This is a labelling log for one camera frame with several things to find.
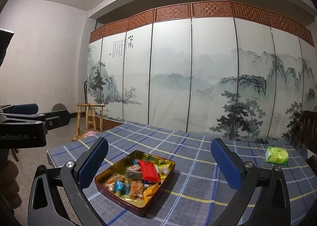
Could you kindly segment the clear pork floss snack bag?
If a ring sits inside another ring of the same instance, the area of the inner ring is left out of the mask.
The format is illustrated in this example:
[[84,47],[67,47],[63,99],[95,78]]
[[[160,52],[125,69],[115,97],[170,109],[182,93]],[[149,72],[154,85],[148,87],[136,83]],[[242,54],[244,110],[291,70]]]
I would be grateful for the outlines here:
[[119,173],[114,173],[109,177],[109,179],[106,180],[104,186],[106,189],[108,189],[110,192],[115,192],[115,181],[118,180],[120,182],[124,182],[126,180],[126,177]]

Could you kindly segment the blue candy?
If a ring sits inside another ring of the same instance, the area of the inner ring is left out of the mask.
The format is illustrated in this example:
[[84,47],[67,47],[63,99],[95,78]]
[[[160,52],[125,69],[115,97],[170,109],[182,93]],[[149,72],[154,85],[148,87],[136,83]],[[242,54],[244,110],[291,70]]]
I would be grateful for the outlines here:
[[131,189],[130,183],[125,181],[115,180],[115,192],[120,192],[122,194],[129,194]]

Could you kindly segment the red snack packet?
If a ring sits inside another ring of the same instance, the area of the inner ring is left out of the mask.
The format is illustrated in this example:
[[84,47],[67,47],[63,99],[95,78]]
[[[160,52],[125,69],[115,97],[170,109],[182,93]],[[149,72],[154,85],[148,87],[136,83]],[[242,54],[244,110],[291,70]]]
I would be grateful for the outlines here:
[[154,163],[147,161],[140,161],[140,167],[142,171],[143,179],[152,183],[157,183],[160,181],[160,177],[155,168]]

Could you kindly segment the orange snack packet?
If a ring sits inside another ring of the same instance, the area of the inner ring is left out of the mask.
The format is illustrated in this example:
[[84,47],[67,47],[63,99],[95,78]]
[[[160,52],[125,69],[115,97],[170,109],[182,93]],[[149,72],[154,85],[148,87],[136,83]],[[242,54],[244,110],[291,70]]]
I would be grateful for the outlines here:
[[150,201],[150,199],[155,195],[160,186],[161,182],[157,182],[156,184],[145,189],[145,191],[143,192],[145,204],[147,204]]

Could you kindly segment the grey speckled snack bar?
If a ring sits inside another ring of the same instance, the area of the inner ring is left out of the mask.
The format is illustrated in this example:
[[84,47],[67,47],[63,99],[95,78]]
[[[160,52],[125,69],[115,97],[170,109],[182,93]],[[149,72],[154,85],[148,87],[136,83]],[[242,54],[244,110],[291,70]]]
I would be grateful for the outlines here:
[[129,180],[143,180],[143,174],[141,171],[126,170],[126,178]]

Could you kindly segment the blue white cracker pack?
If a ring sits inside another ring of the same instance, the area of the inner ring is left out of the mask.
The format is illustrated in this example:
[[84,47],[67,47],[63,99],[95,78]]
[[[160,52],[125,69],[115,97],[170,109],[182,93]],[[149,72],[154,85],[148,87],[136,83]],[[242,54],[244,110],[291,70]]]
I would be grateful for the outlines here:
[[141,171],[141,166],[139,164],[135,164],[135,165],[127,167],[126,171],[129,171],[129,172],[140,172]]

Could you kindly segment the round stone disc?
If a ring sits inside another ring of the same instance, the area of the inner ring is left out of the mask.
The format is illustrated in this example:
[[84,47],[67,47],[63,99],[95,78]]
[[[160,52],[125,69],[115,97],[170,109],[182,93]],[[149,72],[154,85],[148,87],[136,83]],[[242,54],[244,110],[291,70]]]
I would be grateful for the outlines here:
[[56,112],[56,111],[63,111],[63,110],[66,110],[67,108],[66,108],[66,106],[64,105],[64,104],[62,104],[62,103],[57,103],[57,104],[55,104],[54,106],[53,106],[53,108],[52,108],[52,111],[53,112]]

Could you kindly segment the bamboo stool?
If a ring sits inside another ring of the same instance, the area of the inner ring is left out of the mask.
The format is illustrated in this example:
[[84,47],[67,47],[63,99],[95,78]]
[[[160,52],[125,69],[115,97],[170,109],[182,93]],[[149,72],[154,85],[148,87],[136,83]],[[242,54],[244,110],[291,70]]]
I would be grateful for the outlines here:
[[[86,134],[90,134],[91,131],[95,133],[101,133],[104,131],[103,111],[104,104],[96,103],[78,103],[77,104],[77,126],[76,134],[72,137],[72,142],[80,140],[85,137]],[[82,110],[85,110],[85,129],[81,130],[81,117]]]

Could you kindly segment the green tissue pack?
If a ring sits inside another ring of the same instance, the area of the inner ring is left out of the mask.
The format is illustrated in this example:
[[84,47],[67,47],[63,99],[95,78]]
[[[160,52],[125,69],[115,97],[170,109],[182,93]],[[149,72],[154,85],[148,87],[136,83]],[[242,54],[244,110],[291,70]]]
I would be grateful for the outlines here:
[[268,146],[265,152],[265,160],[271,164],[286,165],[288,158],[288,152],[284,148]]

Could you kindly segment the blue plaid tablecloth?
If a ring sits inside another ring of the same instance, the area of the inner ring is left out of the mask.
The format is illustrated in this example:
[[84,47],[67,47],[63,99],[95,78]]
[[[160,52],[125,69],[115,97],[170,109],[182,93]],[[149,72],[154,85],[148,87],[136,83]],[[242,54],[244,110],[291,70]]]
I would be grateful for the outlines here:
[[[116,205],[98,192],[92,183],[84,193],[107,225],[212,225],[235,194],[211,155],[211,141],[217,136],[146,126],[127,122],[101,133],[109,142],[109,152],[98,174],[135,150],[175,161],[175,172],[156,205],[146,217],[139,217]],[[99,137],[92,136],[60,144],[47,151],[49,163],[62,167],[75,161]],[[243,161],[260,168],[272,168],[265,161],[267,144],[223,139]],[[290,145],[290,155],[282,166],[291,204],[291,225],[298,225],[316,200],[316,176]]]

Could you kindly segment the gold and maroon tin box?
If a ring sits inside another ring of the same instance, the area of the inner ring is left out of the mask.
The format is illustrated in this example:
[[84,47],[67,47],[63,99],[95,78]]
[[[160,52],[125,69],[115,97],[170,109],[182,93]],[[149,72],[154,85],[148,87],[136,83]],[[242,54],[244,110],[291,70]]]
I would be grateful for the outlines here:
[[100,193],[122,208],[144,217],[171,179],[176,163],[135,150],[95,176]]

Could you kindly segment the dark wooden chair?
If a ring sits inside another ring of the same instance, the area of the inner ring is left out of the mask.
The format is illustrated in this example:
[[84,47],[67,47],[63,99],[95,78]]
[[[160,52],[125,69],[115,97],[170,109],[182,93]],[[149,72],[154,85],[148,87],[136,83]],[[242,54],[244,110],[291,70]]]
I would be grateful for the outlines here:
[[316,156],[316,112],[303,111],[296,129],[297,146],[307,161]]

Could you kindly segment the painted folding screen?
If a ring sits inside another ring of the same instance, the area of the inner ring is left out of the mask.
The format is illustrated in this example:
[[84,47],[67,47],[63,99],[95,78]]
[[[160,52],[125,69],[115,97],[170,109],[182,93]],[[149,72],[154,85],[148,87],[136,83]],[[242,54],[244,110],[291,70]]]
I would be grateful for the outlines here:
[[109,120],[251,142],[289,141],[316,111],[312,34],[228,0],[158,7],[90,35],[88,101]]

